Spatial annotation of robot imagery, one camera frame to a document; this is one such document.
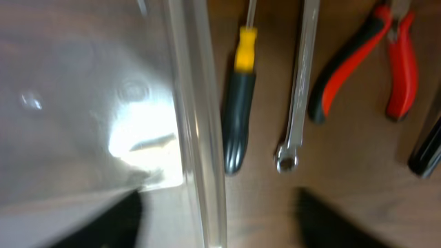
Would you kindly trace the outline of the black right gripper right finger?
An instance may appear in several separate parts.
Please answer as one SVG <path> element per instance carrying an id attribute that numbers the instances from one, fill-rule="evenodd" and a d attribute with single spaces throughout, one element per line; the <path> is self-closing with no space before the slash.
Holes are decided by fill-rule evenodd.
<path id="1" fill-rule="evenodd" d="M 296 188 L 294 219 L 304 247 L 394 248 L 352 222 L 306 187 Z"/>

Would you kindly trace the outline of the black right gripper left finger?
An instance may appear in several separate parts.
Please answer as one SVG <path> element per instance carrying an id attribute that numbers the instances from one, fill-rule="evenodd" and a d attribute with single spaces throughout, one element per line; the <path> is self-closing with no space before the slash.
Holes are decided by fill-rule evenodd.
<path id="1" fill-rule="evenodd" d="M 92 221 L 48 247 L 135 247 L 142 218 L 143 203 L 141 195 L 139 191 L 133 190 Z"/>

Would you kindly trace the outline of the clear plastic container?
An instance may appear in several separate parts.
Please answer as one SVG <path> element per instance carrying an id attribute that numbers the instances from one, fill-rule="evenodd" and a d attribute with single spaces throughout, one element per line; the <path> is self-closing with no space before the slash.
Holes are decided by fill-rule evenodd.
<path id="1" fill-rule="evenodd" d="M 226 247 L 205 1 L 1 2 L 1 246 L 48 247 L 132 190 L 135 247 Z"/>

